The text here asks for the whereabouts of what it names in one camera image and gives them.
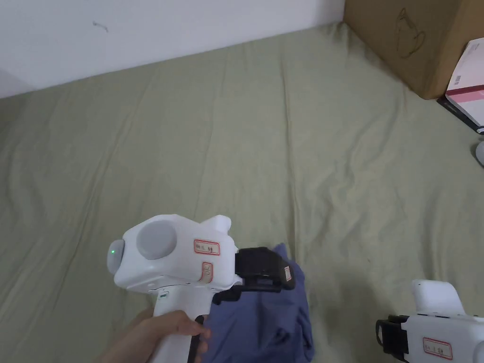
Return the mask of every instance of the white wall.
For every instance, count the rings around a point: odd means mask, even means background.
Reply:
[[[343,8],[344,0],[0,0],[0,97],[339,21]]]

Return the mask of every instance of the human hand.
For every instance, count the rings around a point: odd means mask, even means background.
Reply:
[[[209,339],[211,332],[192,321],[183,311],[153,316],[153,308],[146,309],[121,332],[118,339],[98,359],[97,363],[146,363],[160,341],[168,335],[198,335]],[[208,350],[206,342],[200,340],[198,354]],[[195,363],[200,363],[197,355]]]

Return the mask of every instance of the green bedsheet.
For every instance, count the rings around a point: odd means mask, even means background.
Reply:
[[[157,214],[232,219],[306,273],[315,362],[391,362],[414,278],[484,314],[477,135],[333,25],[0,100],[0,362],[89,362],[151,298],[109,244]]]

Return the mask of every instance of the red label sticker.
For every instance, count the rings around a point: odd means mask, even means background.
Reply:
[[[213,279],[213,265],[209,262],[202,263],[202,277],[200,278],[199,282],[203,282],[204,284],[209,284],[212,282]]]
[[[435,355],[436,357],[447,359],[448,361],[451,361],[453,359],[452,347],[447,342],[424,338],[423,349],[427,354]]]
[[[220,245],[217,242],[194,240],[193,250],[202,255],[220,256]]]

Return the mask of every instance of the blue cloth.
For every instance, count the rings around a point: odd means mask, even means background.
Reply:
[[[286,247],[274,248],[288,261],[294,290],[243,292],[237,302],[212,304],[205,326],[212,330],[203,363],[306,363],[314,356],[304,273],[288,260]]]

